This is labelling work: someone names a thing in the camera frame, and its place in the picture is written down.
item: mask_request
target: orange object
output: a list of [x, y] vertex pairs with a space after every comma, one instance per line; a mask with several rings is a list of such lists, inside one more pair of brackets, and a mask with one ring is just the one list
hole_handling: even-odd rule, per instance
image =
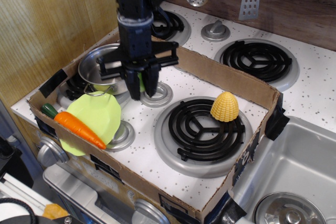
[[71, 132], [75, 133], [76, 135], [84, 138], [91, 144], [105, 150], [106, 145], [105, 143], [93, 132], [89, 127], [87, 127], [81, 120], [79, 120], [74, 115], [70, 114], [69, 112], [62, 111], [59, 112], [54, 120], [70, 130]]

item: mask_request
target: wire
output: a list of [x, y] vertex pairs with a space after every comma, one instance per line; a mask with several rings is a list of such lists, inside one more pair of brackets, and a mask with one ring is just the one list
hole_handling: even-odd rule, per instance
[[23, 201], [18, 200], [18, 199], [14, 199], [14, 198], [1, 198], [0, 199], [0, 204], [1, 203], [14, 203], [14, 204], [18, 204], [18, 205], [26, 208], [26, 210], [28, 211], [29, 216], [30, 216], [30, 223], [31, 224], [36, 224], [36, 216], [35, 216], [33, 210], [31, 209], [30, 206], [28, 206]]

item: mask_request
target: toy corn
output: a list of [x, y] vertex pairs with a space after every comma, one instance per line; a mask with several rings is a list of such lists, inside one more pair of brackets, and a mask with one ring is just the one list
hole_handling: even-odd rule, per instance
[[233, 121], [239, 114], [237, 99], [230, 92], [223, 92], [214, 101], [210, 114], [221, 122]]

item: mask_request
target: metal pot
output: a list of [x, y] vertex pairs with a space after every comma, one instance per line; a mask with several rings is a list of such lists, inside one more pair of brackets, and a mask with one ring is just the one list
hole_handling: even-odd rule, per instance
[[[101, 47], [97, 47], [94, 50], [90, 51], [79, 63], [78, 65], [78, 73], [79, 75], [91, 85], [91, 88], [94, 90], [103, 91], [103, 94], [108, 92], [109, 94], [122, 94], [127, 91], [127, 86], [124, 80], [121, 77], [110, 78], [106, 80], [102, 80], [100, 77], [100, 67], [97, 63], [98, 57], [116, 50], [119, 47], [119, 44], [108, 44]], [[117, 61], [112, 63], [112, 67], [121, 66], [121, 62]], [[86, 91], [84, 92], [88, 95], [97, 96], [97, 94], [90, 94]]]

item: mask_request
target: sink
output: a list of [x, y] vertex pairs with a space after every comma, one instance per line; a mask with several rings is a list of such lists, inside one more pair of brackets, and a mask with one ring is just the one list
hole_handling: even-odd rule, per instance
[[277, 193], [303, 198], [316, 207], [323, 221], [336, 223], [336, 134], [289, 118], [275, 141], [262, 138], [255, 161], [247, 164], [233, 189], [233, 200], [247, 212], [238, 221], [241, 224], [255, 222], [256, 206]]

